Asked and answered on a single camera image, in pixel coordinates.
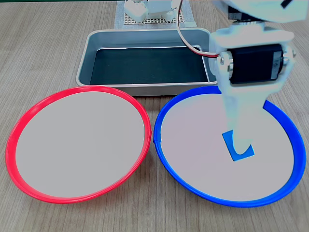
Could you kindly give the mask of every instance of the wood grain surface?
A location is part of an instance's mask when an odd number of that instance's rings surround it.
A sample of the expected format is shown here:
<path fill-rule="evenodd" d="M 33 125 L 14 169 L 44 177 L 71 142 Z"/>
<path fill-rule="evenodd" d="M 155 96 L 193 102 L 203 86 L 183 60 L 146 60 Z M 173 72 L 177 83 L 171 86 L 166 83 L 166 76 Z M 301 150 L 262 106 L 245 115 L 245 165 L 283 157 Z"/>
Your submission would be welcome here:
<path fill-rule="evenodd" d="M 116 2 L 0 3 L 0 232 L 308 232 L 308 167 L 298 187 L 274 204 L 217 205 L 176 182 L 151 143 L 141 167 L 114 191 L 84 203 L 34 200 L 9 178 L 4 151 L 18 119 L 38 101 L 76 86 L 87 35 L 112 29 Z M 230 22 L 209 1 L 191 2 L 199 27 Z M 309 146 L 309 21 L 274 25 L 295 33 L 295 68 L 269 100 L 296 124 Z M 152 127 L 170 97 L 138 98 Z"/>

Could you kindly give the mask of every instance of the cable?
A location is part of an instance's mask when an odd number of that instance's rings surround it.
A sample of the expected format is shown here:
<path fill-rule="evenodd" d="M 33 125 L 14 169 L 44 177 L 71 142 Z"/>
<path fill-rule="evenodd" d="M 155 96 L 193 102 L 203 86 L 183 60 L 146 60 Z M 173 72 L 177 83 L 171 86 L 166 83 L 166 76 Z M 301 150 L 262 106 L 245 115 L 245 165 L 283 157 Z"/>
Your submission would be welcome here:
<path fill-rule="evenodd" d="M 219 56 L 219 54 L 212 53 L 212 52 L 202 52 L 202 51 L 195 49 L 193 46 L 191 46 L 191 44 L 188 43 L 188 41 L 182 35 L 180 28 L 179 28 L 179 17 L 180 17 L 180 11 L 181 11 L 181 8 L 182 8 L 182 4 L 183 4 L 183 0 L 180 0 L 178 11 L 177 11 L 177 16 L 176 16 L 176 28 L 177 28 L 177 31 L 178 31 L 178 34 L 179 34 L 181 40 L 195 54 L 203 56 L 203 57 L 217 58 Z"/>

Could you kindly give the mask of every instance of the blue rim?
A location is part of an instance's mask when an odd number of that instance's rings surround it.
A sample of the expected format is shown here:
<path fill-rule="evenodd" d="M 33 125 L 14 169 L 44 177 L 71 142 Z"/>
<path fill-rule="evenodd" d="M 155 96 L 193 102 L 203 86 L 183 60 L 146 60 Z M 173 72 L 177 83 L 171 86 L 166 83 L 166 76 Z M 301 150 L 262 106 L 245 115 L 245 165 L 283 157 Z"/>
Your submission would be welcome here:
<path fill-rule="evenodd" d="M 165 159 L 165 156 L 163 154 L 162 148 L 161 148 L 161 127 L 162 127 L 162 122 L 163 119 L 166 115 L 166 113 L 170 110 L 171 107 L 173 107 L 175 104 L 178 102 L 200 94 L 221 94 L 221 91 L 217 86 L 211 86 L 211 87 L 199 87 L 195 89 L 188 90 L 184 93 L 181 93 L 174 97 L 172 100 L 170 100 L 164 108 L 161 110 L 161 112 L 158 115 L 158 118 L 155 122 L 154 126 L 154 145 L 157 150 L 157 153 L 161 159 L 161 162 L 167 169 L 167 171 L 181 184 L 183 185 L 186 189 L 190 190 L 197 196 L 204 198 L 208 201 L 226 205 L 226 206 L 231 206 L 231 207 L 258 207 L 258 206 L 263 206 L 267 204 L 274 203 L 282 198 L 284 198 L 286 195 L 291 193 L 298 183 L 300 182 L 304 171 L 305 171 L 305 166 L 306 166 L 306 149 L 304 145 L 304 141 L 294 125 L 294 123 L 290 120 L 290 118 L 283 112 L 281 111 L 278 107 L 276 107 L 274 104 L 272 104 L 269 101 L 266 101 L 264 104 L 264 109 L 268 111 L 271 115 L 273 115 L 276 120 L 282 125 L 283 129 L 285 130 L 286 134 L 288 135 L 293 153 L 294 153 L 294 167 L 292 174 L 290 176 L 290 179 L 287 181 L 287 183 L 279 189 L 277 192 L 271 194 L 268 197 L 259 199 L 259 200 L 254 200 L 254 201 L 243 201 L 243 202 L 235 202 L 235 201 L 227 201 L 219 198 L 212 197 L 210 195 L 207 195 L 194 187 L 190 186 L 188 183 L 183 181 L 175 172 L 174 170 L 170 167 L 169 163 Z"/>

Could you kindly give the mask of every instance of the blue object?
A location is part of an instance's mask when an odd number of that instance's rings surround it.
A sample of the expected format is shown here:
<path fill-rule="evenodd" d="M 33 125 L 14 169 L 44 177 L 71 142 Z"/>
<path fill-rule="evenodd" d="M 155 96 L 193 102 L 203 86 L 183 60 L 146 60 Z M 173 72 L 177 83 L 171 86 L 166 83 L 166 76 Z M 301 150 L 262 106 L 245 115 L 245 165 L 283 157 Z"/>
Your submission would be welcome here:
<path fill-rule="evenodd" d="M 161 147 L 161 127 L 162 127 L 162 122 L 163 119 L 166 115 L 166 113 L 172 108 L 176 103 L 200 94 L 221 94 L 219 88 L 217 86 L 211 86 L 211 87 L 199 87 L 199 88 L 194 88 L 191 90 L 188 90 L 184 93 L 181 93 L 174 97 L 172 100 L 170 100 L 164 108 L 161 110 L 154 126 L 154 145 L 156 147 L 157 153 L 161 159 L 161 162 L 167 169 L 167 171 L 185 188 L 196 194 L 197 196 L 204 198 L 208 201 L 226 205 L 226 206 L 231 206 L 231 207 L 258 207 L 258 206 L 263 206 L 267 204 L 274 203 L 286 195 L 288 195 L 290 192 L 292 192 L 295 187 L 298 185 L 300 182 L 304 171 L 305 171 L 305 166 L 306 166 L 306 150 L 305 150 L 305 145 L 303 142 L 303 139 L 294 125 L 294 123 L 290 120 L 290 118 L 283 112 L 281 111 L 278 107 L 276 107 L 274 104 L 272 104 L 269 101 L 265 101 L 264 104 L 264 109 L 268 111 L 271 115 L 276 118 L 276 120 L 281 124 L 283 129 L 285 130 L 286 134 L 288 135 L 293 153 L 294 153 L 294 167 L 292 174 L 290 176 L 290 179 L 287 181 L 287 183 L 279 189 L 277 192 L 271 194 L 268 197 L 259 199 L 259 200 L 254 200 L 254 201 L 243 201 L 243 202 L 236 202 L 236 201 L 228 201 L 228 200 L 223 200 L 219 198 L 212 197 L 210 195 L 207 195 L 194 187 L 190 186 L 188 183 L 183 181 L 171 168 L 167 160 L 165 159 L 165 156 L 162 151 Z"/>
<path fill-rule="evenodd" d="M 248 158 L 254 155 L 254 151 L 251 145 L 243 154 L 238 154 L 235 151 L 235 148 L 233 145 L 233 131 L 232 130 L 223 133 L 222 136 L 227 146 L 228 152 L 230 153 L 233 161 L 242 160 L 244 158 Z"/>

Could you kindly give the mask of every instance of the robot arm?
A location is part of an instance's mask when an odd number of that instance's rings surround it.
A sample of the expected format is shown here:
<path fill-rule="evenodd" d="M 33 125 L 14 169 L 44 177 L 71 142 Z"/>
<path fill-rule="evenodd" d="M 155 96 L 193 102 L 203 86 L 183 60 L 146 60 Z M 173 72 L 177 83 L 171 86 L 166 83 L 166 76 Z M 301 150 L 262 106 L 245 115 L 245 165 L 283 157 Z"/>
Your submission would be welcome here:
<path fill-rule="evenodd" d="M 211 34 L 211 72 L 222 92 L 234 149 L 243 154 L 254 139 L 265 100 L 281 90 L 293 69 L 295 52 L 291 32 L 265 26 L 265 21 L 305 20 L 307 0 L 213 1 L 236 20 Z"/>

